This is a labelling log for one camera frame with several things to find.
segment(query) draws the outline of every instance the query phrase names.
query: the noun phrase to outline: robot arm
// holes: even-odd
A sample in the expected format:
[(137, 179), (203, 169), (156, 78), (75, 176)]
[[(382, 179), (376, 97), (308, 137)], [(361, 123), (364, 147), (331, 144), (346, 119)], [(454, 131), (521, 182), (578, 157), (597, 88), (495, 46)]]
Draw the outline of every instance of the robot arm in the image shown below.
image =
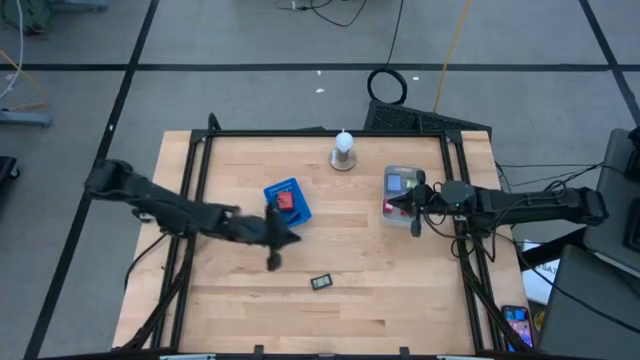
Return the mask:
[(389, 199), (389, 204), (416, 216), (413, 236), (420, 236), (420, 215), (464, 216), (472, 236), (487, 237), (500, 225), (564, 219), (576, 224), (600, 225), (607, 213), (602, 194), (580, 188), (510, 194), (448, 181), (436, 192), (418, 172), (418, 185), (404, 195)]
[(269, 247), (269, 271), (280, 267), (280, 249), (300, 241), (300, 237), (289, 231), (284, 219), (271, 205), (267, 205), (265, 219), (262, 219), (241, 216), (237, 206), (189, 201), (136, 174), (131, 165), (123, 161), (99, 161), (85, 182), (85, 190), (95, 199), (125, 202), (137, 212), (155, 217), (158, 226), (172, 235), (200, 233)]

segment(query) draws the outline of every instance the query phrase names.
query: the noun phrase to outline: wooden table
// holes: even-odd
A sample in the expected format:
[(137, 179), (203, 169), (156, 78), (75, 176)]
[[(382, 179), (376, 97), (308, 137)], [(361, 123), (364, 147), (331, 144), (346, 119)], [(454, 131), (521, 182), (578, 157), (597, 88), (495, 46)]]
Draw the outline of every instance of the wooden table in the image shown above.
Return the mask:
[[(154, 182), (179, 191), (189, 136), (165, 133)], [(487, 134), (464, 132), (463, 138), (472, 183), (498, 188)], [(328, 164), (333, 144), (332, 137), (214, 139), (204, 201), (263, 214), (263, 189), (296, 177), (313, 218), (295, 228), (303, 241), (282, 251), (283, 266), (272, 273), (265, 248), (198, 238), (181, 352), (250, 353), (256, 344), (268, 353), (397, 354), (400, 346), (412, 354), (474, 352), (451, 240), (426, 226), (421, 238), (412, 238), (408, 229), (385, 226), (380, 215), (386, 165), (419, 166), (428, 183), (445, 181), (438, 140), (356, 137), (358, 162), (348, 172)], [(450, 151), (457, 175), (452, 145)], [(449, 220), (440, 229), (453, 234)], [(136, 253), (157, 236), (155, 224), (142, 225)], [(129, 340), (155, 306), (168, 243), (133, 271), (114, 346)], [(498, 240), (489, 269), (498, 306), (527, 306), (510, 243)], [(326, 273), (334, 285), (314, 292), (309, 280)], [(478, 310), (490, 348), (480, 302)], [(169, 343), (173, 315), (169, 310), (163, 344)]]

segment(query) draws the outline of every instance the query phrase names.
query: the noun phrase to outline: wire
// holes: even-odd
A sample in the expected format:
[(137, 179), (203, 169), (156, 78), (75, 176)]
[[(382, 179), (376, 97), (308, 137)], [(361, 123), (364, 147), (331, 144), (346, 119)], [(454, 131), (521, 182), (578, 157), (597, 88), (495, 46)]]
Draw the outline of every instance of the wire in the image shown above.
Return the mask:
[[(467, 239), (463, 239), (463, 238), (459, 238), (459, 239), (454, 239), (451, 242), (451, 246), (449, 247), (449, 251), (451, 251), (451, 255), (456, 258), (456, 259), (460, 259), (460, 255), (456, 254), (455, 251), (453, 251), (453, 246), (458, 242), (458, 241), (462, 241), (462, 240), (467, 240)], [(467, 249), (467, 256), (473, 254), (473, 252), (476, 250), (476, 243), (475, 241), (473, 242), (473, 246), (471, 247), (471, 250)]]
[(398, 28), (400, 27), (400, 19), (402, 18), (402, 9), (403, 8), (404, 8), (404, 0), (400, 0), (400, 9), (398, 10), (398, 20), (396, 21), (396, 29), (393, 32), (393, 41), (391, 41), (391, 50), (389, 51), (389, 56), (387, 57), (387, 62), (380, 69), (373, 70), (371, 72), (371, 74), (369, 74), (369, 78), (367, 79), (367, 92), (369, 93), (369, 98), (371, 98), (371, 100), (380, 101), (380, 102), (384, 102), (384, 101), (381, 101), (380, 99), (378, 99), (376, 97), (376, 95), (373, 93), (373, 87), (372, 87), (373, 79), (379, 73), (389, 74), (394, 79), (396, 79), (398, 81), (398, 83), (400, 83), (400, 87), (402, 88), (402, 94), (400, 95), (400, 99), (398, 99), (396, 101), (393, 101), (393, 102), (390, 102), (390, 103), (387, 103), (387, 104), (392, 104), (392, 105), (402, 105), (402, 104), (404, 104), (405, 100), (407, 100), (407, 94), (409, 92), (409, 88), (407, 86), (407, 80), (405, 80), (405, 78), (399, 72), (388, 68), (389, 63), (391, 62), (391, 57), (393, 56), (393, 49), (395, 49), (395, 47), (396, 47), (396, 38), (398, 37)]
[(559, 177), (563, 177), (563, 176), (567, 176), (570, 175), (569, 178), (567, 180), (565, 180), (565, 182), (567, 181), (571, 181), (575, 178), (577, 178), (578, 176), (585, 174), (591, 170), (595, 170), (599, 167), (603, 167), (604, 165), (602, 163), (600, 164), (595, 164), (595, 165), (591, 165), (591, 167), (585, 169), (585, 170), (579, 170), (579, 171), (571, 171), (568, 173), (563, 173), (563, 174), (559, 174), (559, 175), (554, 175), (554, 176), (549, 176), (549, 177), (544, 177), (544, 178), (540, 178), (540, 179), (536, 179), (536, 180), (529, 180), (529, 181), (525, 181), (525, 182), (521, 182), (521, 183), (517, 183), (517, 184), (512, 184), (512, 187), (518, 187), (518, 186), (524, 186), (524, 185), (529, 185), (529, 184), (534, 184), (540, 181), (545, 181), (545, 180), (553, 180), (553, 179), (557, 179)]
[(131, 265), (129, 266), (129, 269), (127, 270), (127, 275), (125, 275), (124, 277), (124, 290), (127, 291), (127, 284), (129, 283), (129, 275), (131, 275), (131, 271), (133, 271), (133, 268), (136, 266), (136, 264), (149, 252), (151, 251), (151, 249), (153, 249), (154, 247), (156, 247), (161, 241), (162, 239), (164, 239), (167, 236), (167, 234), (162, 234), (162, 236), (160, 236), (156, 241), (153, 242), (153, 244), (149, 245), (148, 248), (144, 249), (143, 252), (140, 253), (140, 255), (138, 255), (135, 260), (133, 260), (133, 262), (131, 263)]
[(42, 85), (40, 85), (36, 79), (34, 79), (33, 77), (31, 77), (31, 75), (29, 75), (29, 73), (27, 73), (26, 71), (22, 70), (14, 61), (13, 59), (11, 59), (11, 57), (9, 55), (7, 55), (7, 53), (5, 53), (3, 50), (0, 50), (0, 56), (4, 57), (9, 64), (11, 64), (11, 66), (13, 66), (16, 70), (18, 70), (24, 77), (27, 78), (27, 80), (29, 80), (31, 82), (31, 84), (33, 84), (33, 86), (35, 86), (41, 93), (42, 95), (44, 95), (45, 97), (45, 101), (41, 102), (41, 103), (34, 103), (34, 104), (24, 104), (24, 105), (18, 105), (15, 107), (12, 107), (11, 109), (9, 109), (9, 111), (18, 111), (18, 110), (25, 110), (25, 109), (36, 109), (36, 108), (42, 108), (42, 107), (47, 107), (49, 106), (49, 104), (47, 104), (46, 100), (49, 97), (49, 93), (47, 92), (47, 90), (44, 89), (44, 87), (42, 87)]
[(523, 202), (529, 201), (529, 200), (530, 200), (529, 198), (520, 199), (520, 200), (514, 202), (513, 204), (511, 204), (508, 208), (502, 210), (502, 212), (500, 212), (500, 215), (498, 215), (498, 217), (496, 219), (496, 223), (493, 226), (493, 233), (491, 234), (491, 253), (492, 253), (492, 255), (489, 255), (485, 251), (485, 254), (487, 254), (487, 257), (489, 258), (489, 260), (492, 263), (496, 261), (496, 234), (498, 233), (498, 226), (500, 226), (500, 222), (502, 221), (502, 219), (504, 219), (504, 217), (507, 215), (507, 213), (509, 211), (511, 211), (514, 207), (516, 207), (520, 203), (523, 203)]
[(567, 183), (575, 178), (577, 178), (578, 176), (581, 176), (583, 174), (586, 174), (587, 172), (591, 171), (591, 170), (595, 170), (599, 167), (601, 167), (603, 164), (597, 164), (597, 165), (593, 165), (591, 167), (588, 167), (582, 171), (579, 171), (575, 174), (572, 174), (571, 176), (569, 176), (568, 178), (564, 179), (564, 180), (555, 180), (552, 181), (551, 184), (547, 185), (546, 188), (544, 188), (544, 191), (548, 191), (548, 190), (553, 190), (558, 188), (558, 186), (563, 186), (565, 191), (567, 189)]
[(449, 50), (447, 51), (447, 57), (444, 59), (444, 64), (442, 65), (442, 72), (440, 73), (440, 83), (438, 84), (438, 95), (436, 96), (436, 103), (433, 105), (433, 112), (438, 112), (438, 105), (440, 104), (440, 95), (442, 95), (442, 88), (444, 85), (444, 74), (447, 72), (447, 65), (451, 60), (451, 55), (453, 54), (453, 49), (456, 47), (456, 43), (460, 38), (460, 32), (462, 31), (462, 24), (464, 24), (464, 20), (467, 18), (469, 14), (469, 6), (471, 5), (471, 0), (467, 0), (464, 4), (464, 9), (462, 10), (462, 15), (460, 15), (460, 19), (458, 20), (458, 26), (456, 27), (456, 32), (453, 35), (453, 40), (451, 41), (451, 45), (449, 45)]
[[(433, 185), (434, 185), (434, 188), (435, 188), (435, 185), (436, 185), (436, 184), (440, 184), (440, 186), (441, 186), (441, 188), (442, 188), (442, 183), (441, 183), (441, 182), (437, 181), (436, 183), (434, 183), (434, 184), (433, 184)], [(431, 202), (433, 201), (433, 199), (435, 199), (435, 198), (436, 198), (436, 196), (438, 196), (438, 193), (435, 193), (435, 192), (434, 192), (434, 193), (433, 193), (433, 195), (431, 195), (431, 198), (429, 199), (429, 201), (427, 201), (427, 204), (428, 204), (428, 205), (430, 205), (430, 204), (431, 204)], [(432, 225), (438, 225), (438, 226), (439, 226), (439, 225), (442, 225), (442, 224), (444, 223), (444, 221), (447, 219), (446, 209), (445, 209), (445, 213), (443, 214), (442, 219), (440, 220), (440, 222), (439, 222), (439, 223), (436, 223), (435, 221), (433, 221), (433, 220), (431, 219), (431, 216), (429, 216), (429, 215), (430, 215), (429, 213), (423, 213), (423, 215), (425, 216), (425, 221), (430, 222)]]
[(433, 230), (433, 232), (435, 232), (436, 234), (442, 236), (442, 237), (446, 237), (449, 239), (458, 239), (459, 236), (457, 235), (449, 235), (449, 234), (445, 234), (442, 231), (436, 229), (436, 227), (434, 226), (435, 224), (431, 221), (431, 219), (429, 219), (429, 217), (427, 216), (427, 214), (422, 213), (422, 217), (424, 218), (424, 221), (427, 223), (427, 225), (429, 225), (429, 227), (431, 228), (431, 230)]
[(329, 23), (331, 23), (331, 24), (333, 24), (333, 25), (335, 25), (335, 26), (339, 26), (339, 27), (343, 27), (343, 28), (347, 28), (347, 27), (351, 26), (351, 24), (353, 24), (353, 23), (356, 21), (356, 19), (358, 18), (358, 16), (360, 16), (360, 13), (362, 12), (362, 9), (364, 9), (364, 6), (367, 4), (367, 0), (364, 0), (364, 1), (362, 2), (362, 6), (360, 6), (360, 9), (359, 9), (359, 10), (358, 10), (358, 12), (356, 13), (356, 15), (353, 17), (353, 19), (351, 19), (351, 21), (349, 21), (349, 22), (348, 22), (348, 23), (346, 23), (346, 24), (340, 24), (340, 23), (338, 23), (338, 22), (335, 22), (335, 21), (333, 21), (333, 20), (331, 20), (331, 19), (329, 19), (329, 18), (325, 17), (324, 15), (320, 14), (320, 13), (318, 12), (318, 10), (316, 10), (316, 9), (321, 8), (321, 7), (324, 7), (324, 6), (329, 5), (329, 3), (331, 3), (332, 1), (333, 1), (333, 0), (329, 0), (326, 4), (321, 5), (321, 6), (313, 6), (313, 0), (311, 0), (311, 2), (310, 2), (310, 5), (311, 5), (311, 6), (309, 6), (309, 7), (308, 7), (308, 9), (311, 9), (311, 11), (313, 11), (313, 12), (314, 12), (316, 15), (318, 15), (321, 19), (323, 19), (323, 20), (325, 20), (325, 21), (327, 21), (327, 22), (329, 22)]
[(613, 166), (609, 166), (609, 165), (600, 165), (601, 168), (603, 169), (609, 169), (609, 170), (613, 170), (615, 172), (617, 172), (618, 174), (622, 175), (622, 176), (626, 176), (625, 172), (620, 170), (620, 169), (616, 169)]
[(398, 10), (398, 20), (396, 20), (396, 29), (393, 32), (393, 41), (391, 41), (391, 50), (389, 51), (389, 56), (387, 57), (387, 62), (382, 67), (385, 69), (389, 66), (391, 62), (391, 56), (393, 55), (393, 49), (396, 47), (396, 38), (398, 37), (398, 28), (400, 27), (400, 19), (402, 18), (402, 8), (404, 7), (404, 0), (400, 0), (400, 10)]
[(9, 91), (11, 91), (11, 89), (13, 88), (13, 84), (15, 84), (16, 80), (18, 80), (18, 75), (20, 75), (20, 70), (22, 69), (22, 60), (24, 57), (24, 33), (22, 30), (23, 19), (22, 19), (22, 5), (20, 4), (20, 1), (21, 0), (16, 0), (16, 6), (18, 7), (18, 25), (20, 27), (18, 29), (18, 31), (20, 32), (20, 57), (18, 58), (18, 70), (16, 70), (16, 73), (13, 76), (13, 79), (11, 79), (9, 86), (7, 86), (7, 88), (4, 89), (2, 94), (0, 94), (0, 100), (2, 100), (5, 97), (5, 95), (7, 95)]
[(504, 182), (507, 185), (507, 190), (509, 192), (512, 192), (511, 191), (511, 184), (509, 183), (509, 179), (507, 179), (507, 175), (505, 175), (504, 170), (502, 169), (502, 166), (500, 164), (498, 164), (497, 161), (494, 161), (494, 163), (496, 164), (496, 168), (498, 168), (498, 171), (500, 171), (500, 174), (502, 175), (502, 178), (504, 179)]
[(22, 76), (26, 77), (27, 80), (31, 81), (31, 83), (33, 84), (33, 86), (35, 86), (38, 90), (40, 90), (40, 92), (45, 96), (45, 97), (49, 97), (49, 93), (47, 92), (47, 90), (44, 89), (44, 87), (42, 87), (42, 85), (40, 85), (36, 79), (34, 79), (31, 75), (29, 75), (28, 72), (22, 70), (20, 68), (20, 66), (18, 66), (13, 59), (11, 59), (11, 57), (9, 57), (9, 55), (7, 55), (6, 52), (4, 52), (3, 50), (0, 50), (0, 56), (2, 56), (3, 58), (5, 58), (5, 60), (7, 60), (9, 62), (9, 64), (11, 64), (11, 66), (13, 66), (16, 70), (20, 70), (20, 73), (22, 74)]
[(618, 324), (618, 325), (622, 326), (623, 328), (625, 328), (625, 329), (627, 329), (629, 331), (632, 331), (632, 332), (634, 332), (636, 334), (640, 334), (640, 329), (638, 329), (638, 328), (636, 328), (636, 327), (634, 327), (632, 325), (629, 325), (629, 324), (627, 324), (626, 322), (624, 322), (622, 320), (616, 319), (611, 315), (607, 315), (607, 314), (603, 313), (602, 311), (594, 308), (593, 306), (587, 304), (586, 302), (584, 302), (584, 301), (578, 299), (577, 297), (569, 294), (568, 292), (566, 292), (565, 290), (563, 290), (562, 288), (560, 288), (559, 286), (554, 284), (552, 281), (550, 281), (544, 275), (542, 275), (538, 270), (536, 270), (535, 267), (531, 266), (531, 264), (529, 264), (527, 262), (527, 260), (524, 258), (524, 255), (522, 254), (522, 250), (520, 250), (520, 247), (517, 245), (517, 242), (515, 240), (510, 239), (510, 238), (508, 238), (508, 237), (506, 237), (504, 235), (501, 235), (501, 236), (504, 237), (505, 239), (511, 241), (514, 244), (514, 248), (516, 250), (516, 254), (518, 255), (518, 258), (520, 259), (520, 261), (525, 266), (527, 266), (529, 269), (531, 269), (531, 271), (536, 273), (536, 275), (540, 276), (542, 278), (542, 280), (544, 280), (547, 284), (549, 284), (553, 289), (555, 289), (556, 291), (558, 291), (562, 295), (568, 297), (569, 299), (575, 301), (576, 303), (582, 305), (585, 309), (593, 312), (594, 314), (599, 315), (599, 316), (601, 316), (601, 317), (603, 317), (603, 318), (605, 318), (605, 319), (607, 319), (607, 320), (609, 320), (609, 321), (611, 321), (611, 322), (613, 322), (615, 324)]

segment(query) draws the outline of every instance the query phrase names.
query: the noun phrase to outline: smartphone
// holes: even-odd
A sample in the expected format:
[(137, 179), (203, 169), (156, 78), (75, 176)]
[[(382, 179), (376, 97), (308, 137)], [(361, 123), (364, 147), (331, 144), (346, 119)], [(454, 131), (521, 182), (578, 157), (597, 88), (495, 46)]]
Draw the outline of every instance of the smartphone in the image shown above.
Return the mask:
[[(520, 338), (533, 348), (533, 337), (531, 330), (531, 317), (529, 310), (522, 306), (505, 305), (502, 307), (502, 313), (509, 325), (520, 334)], [(514, 352), (513, 346), (505, 339), (505, 346), (509, 351)]]

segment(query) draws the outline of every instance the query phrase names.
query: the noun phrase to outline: black metal frame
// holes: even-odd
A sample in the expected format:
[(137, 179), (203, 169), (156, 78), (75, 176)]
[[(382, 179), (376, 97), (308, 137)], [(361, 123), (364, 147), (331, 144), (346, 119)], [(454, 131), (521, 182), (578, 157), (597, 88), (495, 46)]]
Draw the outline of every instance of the black metal frame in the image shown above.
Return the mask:
[[(200, 142), (204, 142), (204, 152), (202, 156), (202, 161), (200, 164), (200, 173), (198, 176), (198, 183), (196, 186), (196, 194), (195, 201), (202, 201), (204, 195), (204, 188), (206, 184), (207, 178), (207, 169), (209, 165), (209, 160), (212, 152), (213, 140), (215, 137), (332, 137), (337, 135), (340, 130), (264, 130), (264, 131), (256, 131), (256, 130), (221, 130), (220, 126), (217, 124), (215, 117), (210, 116), (209, 118), (209, 129), (205, 130), (193, 130), (191, 132), (191, 138), (189, 143), (189, 150), (187, 152), (186, 165), (182, 178), (182, 185), (180, 188), (180, 195), (187, 197), (189, 186), (191, 184), (191, 179), (193, 176), (193, 167), (195, 163), (195, 154)], [(458, 156), (458, 163), (460, 167), (460, 173), (462, 174), (462, 180), (469, 182), (469, 170), (467, 168), (466, 157), (464, 155), (464, 148), (462, 146), (462, 137), (459, 131), (430, 131), (430, 132), (415, 132), (415, 131), (352, 131), (351, 134), (355, 137), (428, 137), (428, 138), (437, 138), (440, 141), (440, 148), (442, 150), (442, 161), (444, 163), (445, 174), (447, 180), (453, 180), (453, 166), (451, 162), (451, 157), (449, 153), (449, 139), (453, 139), (456, 145), (456, 153)], [(464, 222), (456, 222), (455, 223), (456, 233), (462, 234), (466, 233), (466, 224)], [(195, 235), (188, 236), (187, 246), (192, 245), (195, 246)], [(167, 256), (167, 263), (165, 265), (165, 275), (163, 278), (161, 296), (166, 294), (171, 284), (173, 272), (175, 271), (177, 254), (179, 248), (180, 239), (173, 238), (171, 239), (171, 244), (169, 247), (169, 253)], [(462, 243), (459, 243), (458, 251), (460, 256), (460, 266), (463, 272), (473, 273), (473, 269), (471, 268), (471, 264), (469, 262), (467, 249)], [(193, 252), (189, 252), (191, 258), (184, 259), (183, 261), (188, 261), (189, 264), (192, 263)], [(482, 284), (484, 289), (489, 293), (491, 292), (491, 282), (489, 279), (489, 270), (487, 267), (486, 259), (482, 252), (477, 252), (478, 258), (478, 269), (480, 272), (480, 276), (482, 279)], [(465, 287), (465, 295), (467, 301), (467, 310), (469, 313), (469, 321), (471, 324), (471, 334), (473, 337), (473, 344), (476, 353), (484, 350), (483, 346), (483, 338), (482, 331), (480, 328), (480, 318), (478, 315), (478, 308), (476, 305), (476, 299), (472, 288), (464, 282)], [(182, 331), (182, 322), (184, 319), (184, 312), (186, 308), (186, 298), (189, 288), (189, 281), (184, 283), (183, 288), (180, 290), (178, 295), (178, 301), (176, 305), (176, 312), (174, 323), (171, 332), (171, 341), (170, 348), (178, 349), (180, 344), (180, 336)], [(498, 331), (497, 326), (494, 322), (490, 320), (491, 326), (491, 336), (493, 348), (502, 350), (502, 341), (501, 336)], [(164, 326), (164, 319), (159, 322), (157, 327), (154, 329), (151, 347), (157, 348), (160, 346), (162, 332)]]

